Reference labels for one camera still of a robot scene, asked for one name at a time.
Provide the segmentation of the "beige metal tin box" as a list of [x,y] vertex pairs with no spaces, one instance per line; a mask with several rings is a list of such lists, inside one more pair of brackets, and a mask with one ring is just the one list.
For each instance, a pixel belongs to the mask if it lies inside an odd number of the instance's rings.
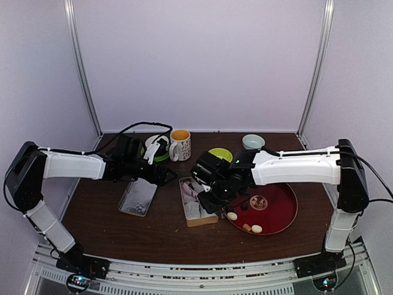
[[[204,191],[203,186],[198,184],[192,177],[181,178],[179,180],[179,188],[180,188],[180,185],[182,184],[182,182],[184,182],[184,181],[190,181],[198,193]],[[219,221],[219,217],[218,217],[218,215],[213,213],[213,214],[209,214],[209,216],[205,217],[205,218],[189,220],[189,219],[186,219],[186,217],[185,217],[185,220],[186,220],[188,227],[196,227],[196,226],[202,226],[205,224],[217,223]]]

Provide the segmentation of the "pink cat paw tongs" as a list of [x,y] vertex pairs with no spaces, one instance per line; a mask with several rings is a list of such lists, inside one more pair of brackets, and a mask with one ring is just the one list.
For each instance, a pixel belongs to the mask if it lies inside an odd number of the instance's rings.
[[191,183],[183,182],[180,188],[182,199],[185,203],[198,201],[198,192],[193,188]]

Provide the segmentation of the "beige bear tin lid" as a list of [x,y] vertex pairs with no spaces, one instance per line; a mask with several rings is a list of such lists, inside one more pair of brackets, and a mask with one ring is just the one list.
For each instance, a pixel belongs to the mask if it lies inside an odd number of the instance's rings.
[[156,184],[139,178],[126,187],[119,201],[118,209],[122,213],[145,217],[158,189]]

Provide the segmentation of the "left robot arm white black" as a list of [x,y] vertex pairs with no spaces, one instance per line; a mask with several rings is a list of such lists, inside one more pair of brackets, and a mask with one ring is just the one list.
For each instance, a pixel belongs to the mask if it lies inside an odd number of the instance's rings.
[[75,179],[126,181],[143,179],[162,187],[177,178],[177,173],[153,156],[140,154],[138,148],[113,147],[106,152],[77,152],[39,147],[25,142],[7,169],[3,194],[8,205],[20,212],[60,253],[75,273],[88,268],[88,259],[79,252],[75,238],[47,205],[45,185]]

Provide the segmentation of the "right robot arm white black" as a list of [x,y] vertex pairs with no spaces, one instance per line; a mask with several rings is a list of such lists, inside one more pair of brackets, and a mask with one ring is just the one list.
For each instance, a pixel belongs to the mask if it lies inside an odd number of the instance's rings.
[[367,180],[350,140],[310,151],[261,149],[237,152],[232,162],[203,152],[191,176],[204,191],[198,194],[203,208],[214,213],[248,188],[277,183],[324,183],[336,185],[338,199],[315,266],[328,271],[338,262],[358,215],[369,204]]

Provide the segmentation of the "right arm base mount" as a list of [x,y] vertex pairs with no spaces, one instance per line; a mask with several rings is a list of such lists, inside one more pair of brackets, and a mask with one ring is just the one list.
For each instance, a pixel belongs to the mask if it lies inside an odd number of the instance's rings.
[[313,286],[324,293],[331,292],[338,286],[337,270],[345,266],[345,258],[321,254],[294,260],[297,277],[310,277]]

